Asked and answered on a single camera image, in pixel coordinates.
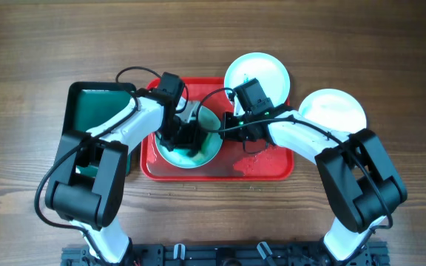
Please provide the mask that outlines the large white plate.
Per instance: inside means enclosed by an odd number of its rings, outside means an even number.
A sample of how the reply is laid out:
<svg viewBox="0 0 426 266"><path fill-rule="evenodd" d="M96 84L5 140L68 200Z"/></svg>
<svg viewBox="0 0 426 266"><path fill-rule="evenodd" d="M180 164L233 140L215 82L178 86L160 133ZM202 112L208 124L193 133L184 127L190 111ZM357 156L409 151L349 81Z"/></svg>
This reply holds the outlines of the large white plate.
<svg viewBox="0 0 426 266"><path fill-rule="evenodd" d="M312 92L300 104L299 113L307 120L341 132L356 133L368 125L358 100L338 89Z"/></svg>

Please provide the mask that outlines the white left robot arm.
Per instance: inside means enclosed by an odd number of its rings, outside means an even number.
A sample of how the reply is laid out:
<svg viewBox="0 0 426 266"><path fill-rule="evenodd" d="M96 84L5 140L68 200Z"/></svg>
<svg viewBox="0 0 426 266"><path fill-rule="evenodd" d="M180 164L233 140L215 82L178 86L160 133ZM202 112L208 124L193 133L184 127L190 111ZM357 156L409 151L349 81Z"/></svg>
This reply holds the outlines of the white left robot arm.
<svg viewBox="0 0 426 266"><path fill-rule="evenodd" d="M62 134L55 162L34 200L43 222L55 225L42 214L41 200L64 220L61 228L79 231L100 265L135 263L132 240L117 219L132 150L155 133L167 151L193 163L204 140L192 119L186 85L127 93L129 103L105 123L88 132Z"/></svg>

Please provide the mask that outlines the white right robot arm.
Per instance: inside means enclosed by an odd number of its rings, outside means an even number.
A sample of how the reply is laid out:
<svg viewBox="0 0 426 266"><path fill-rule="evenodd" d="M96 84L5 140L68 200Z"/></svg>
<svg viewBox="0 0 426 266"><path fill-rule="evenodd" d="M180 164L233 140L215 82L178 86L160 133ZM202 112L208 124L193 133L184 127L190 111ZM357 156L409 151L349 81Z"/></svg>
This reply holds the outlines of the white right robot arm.
<svg viewBox="0 0 426 266"><path fill-rule="evenodd" d="M285 104L235 117L224 114L221 137L264 139L312 162L318 169L335 220L323 238L336 263L347 263L372 233L393 226L392 213L408 198L404 182L378 136L370 129L340 132L304 118Z"/></svg>

